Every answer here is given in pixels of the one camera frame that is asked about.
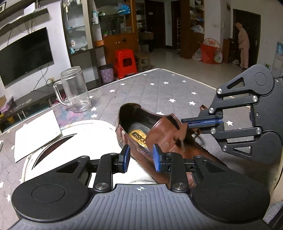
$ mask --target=brown leather shoe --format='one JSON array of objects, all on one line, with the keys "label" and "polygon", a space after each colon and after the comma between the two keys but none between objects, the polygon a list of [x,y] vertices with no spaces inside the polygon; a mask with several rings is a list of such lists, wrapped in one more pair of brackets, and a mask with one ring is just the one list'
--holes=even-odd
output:
[{"label": "brown leather shoe", "polygon": [[[176,152],[186,159],[194,155],[203,155],[223,164],[206,149],[195,142],[192,137],[195,130],[187,129],[174,115],[158,115],[143,109],[139,104],[127,103],[121,106],[118,113],[116,134],[118,142],[131,146],[131,156],[159,184],[168,184],[170,175],[158,173],[150,156],[153,144],[159,144],[163,152]],[[194,186],[192,174],[187,173],[190,186]]]}]

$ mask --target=purple trash bin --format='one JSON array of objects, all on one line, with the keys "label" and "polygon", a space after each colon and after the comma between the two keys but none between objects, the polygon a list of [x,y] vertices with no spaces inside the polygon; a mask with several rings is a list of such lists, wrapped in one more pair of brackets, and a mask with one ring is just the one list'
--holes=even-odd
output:
[{"label": "purple trash bin", "polygon": [[100,70],[102,81],[104,83],[109,83],[109,82],[114,81],[114,73],[113,73],[112,64],[102,65],[99,67],[99,70]]}]

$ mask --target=red bag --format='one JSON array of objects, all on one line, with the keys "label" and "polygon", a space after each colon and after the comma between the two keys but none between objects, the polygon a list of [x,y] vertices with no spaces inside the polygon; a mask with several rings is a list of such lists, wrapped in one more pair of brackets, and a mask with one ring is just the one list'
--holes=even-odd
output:
[{"label": "red bag", "polygon": [[200,45],[200,50],[201,50],[201,55],[202,55],[201,61],[207,64],[215,64],[216,62],[214,61],[214,53],[216,49],[217,48],[214,46],[208,46],[205,44],[201,44]]}]

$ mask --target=insole logo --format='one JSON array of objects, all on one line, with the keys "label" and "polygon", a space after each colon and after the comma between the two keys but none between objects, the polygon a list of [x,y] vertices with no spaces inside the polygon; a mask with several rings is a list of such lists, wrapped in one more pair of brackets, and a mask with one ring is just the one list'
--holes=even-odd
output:
[{"label": "insole logo", "polygon": [[145,143],[146,134],[142,130],[135,129],[135,130],[132,130],[129,134],[130,134],[130,137],[133,138],[137,143],[147,148],[147,145]]}]

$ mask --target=tiled floor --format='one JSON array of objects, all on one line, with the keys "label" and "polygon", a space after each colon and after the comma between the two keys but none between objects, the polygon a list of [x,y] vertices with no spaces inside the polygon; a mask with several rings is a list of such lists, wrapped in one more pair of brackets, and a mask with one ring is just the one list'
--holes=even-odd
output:
[{"label": "tiled floor", "polygon": [[193,59],[179,57],[176,50],[154,49],[150,53],[151,65],[188,76],[214,88],[230,81],[241,73],[241,68],[234,64],[210,65]]}]

